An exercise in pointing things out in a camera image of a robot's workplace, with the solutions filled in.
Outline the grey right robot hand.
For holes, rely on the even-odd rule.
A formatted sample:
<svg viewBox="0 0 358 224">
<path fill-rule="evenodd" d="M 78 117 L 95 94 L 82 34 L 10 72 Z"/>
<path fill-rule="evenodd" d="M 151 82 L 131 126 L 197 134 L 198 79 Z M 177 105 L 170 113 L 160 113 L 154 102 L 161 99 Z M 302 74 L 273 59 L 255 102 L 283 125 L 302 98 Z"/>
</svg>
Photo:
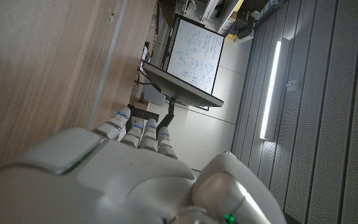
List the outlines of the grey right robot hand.
<svg viewBox="0 0 358 224">
<path fill-rule="evenodd" d="M 0 167 L 0 223 L 285 223 L 268 188 L 231 152 L 199 173 L 154 119 L 66 129 Z"/>
</svg>

